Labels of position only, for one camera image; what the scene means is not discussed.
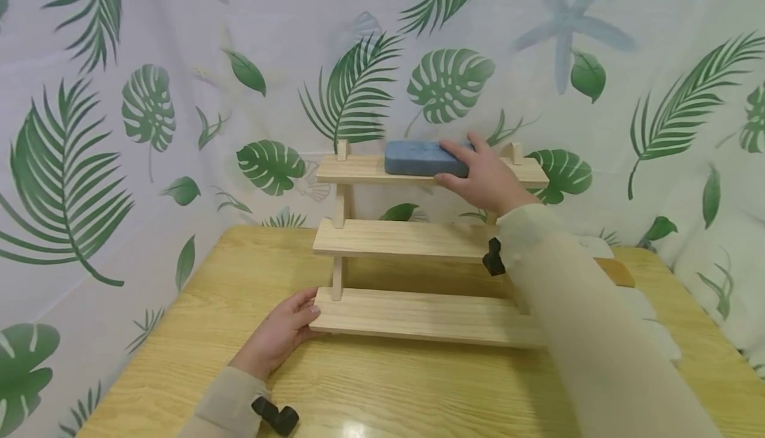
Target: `hand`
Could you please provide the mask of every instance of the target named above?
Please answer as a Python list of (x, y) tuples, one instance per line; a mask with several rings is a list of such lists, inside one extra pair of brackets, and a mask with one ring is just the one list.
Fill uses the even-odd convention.
[(471, 205), (504, 216), (516, 207), (540, 203), (536, 196), (521, 185), (499, 155), (477, 135), (468, 133), (467, 139), (476, 151), (453, 141), (441, 141), (441, 147), (452, 153), (469, 168), (466, 178), (441, 173), (435, 182), (468, 201)]
[(305, 289), (278, 304), (228, 365), (265, 382), (300, 344), (320, 336), (308, 328), (321, 313), (313, 305), (317, 289)]

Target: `left hand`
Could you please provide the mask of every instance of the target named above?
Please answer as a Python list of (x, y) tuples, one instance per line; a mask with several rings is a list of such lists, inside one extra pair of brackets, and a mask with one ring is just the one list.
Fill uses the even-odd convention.
[(308, 328), (321, 313), (313, 305), (317, 289), (305, 289), (278, 304), (228, 365), (265, 382), (301, 343), (321, 336)]

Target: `tiered wooden stand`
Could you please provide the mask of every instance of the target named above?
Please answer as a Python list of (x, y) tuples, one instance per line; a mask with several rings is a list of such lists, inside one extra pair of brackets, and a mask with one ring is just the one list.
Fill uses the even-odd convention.
[[(543, 188), (548, 178), (533, 158), (510, 145), (505, 160), (528, 188)], [(317, 180), (336, 183), (334, 215), (319, 226), (313, 251), (334, 256), (332, 287), (321, 287), (316, 303), (321, 316), (312, 329), (323, 332), (418, 338), (443, 342), (492, 344), (517, 348), (544, 346), (542, 331), (522, 298), (514, 302), (488, 297), (435, 293), (371, 291), (343, 288), (348, 257), (412, 256), (422, 259), (481, 263), (494, 237), (496, 217), (486, 226), (354, 220), (354, 184), (434, 186), (431, 177), (394, 176), (384, 172), (383, 156), (350, 155), (341, 140), (337, 155), (328, 155)]]

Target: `right hand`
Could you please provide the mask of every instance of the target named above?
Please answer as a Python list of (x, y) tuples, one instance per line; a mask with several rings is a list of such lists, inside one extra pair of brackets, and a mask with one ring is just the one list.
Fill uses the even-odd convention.
[(486, 141), (473, 133), (467, 139), (476, 151), (455, 143), (441, 141), (441, 147), (462, 161), (469, 168), (466, 178), (441, 173), (435, 175), (435, 182), (468, 201), (471, 205), (504, 216), (514, 208), (527, 204), (541, 203), (536, 196), (521, 185), (499, 155), (492, 151)]

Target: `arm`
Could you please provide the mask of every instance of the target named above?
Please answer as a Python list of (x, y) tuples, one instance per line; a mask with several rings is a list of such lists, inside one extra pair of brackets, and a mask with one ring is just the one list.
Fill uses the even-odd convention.
[(308, 324), (321, 313), (313, 305), (316, 287), (278, 304), (252, 333), (242, 349), (212, 381), (178, 438), (253, 438), (260, 416), (252, 402), (263, 396), (268, 376), (303, 342), (319, 335)]
[(598, 264), (487, 143), (468, 138), (476, 151), (442, 141), (468, 177), (435, 180), (501, 216), (500, 256), (547, 336), (583, 436), (721, 437)]

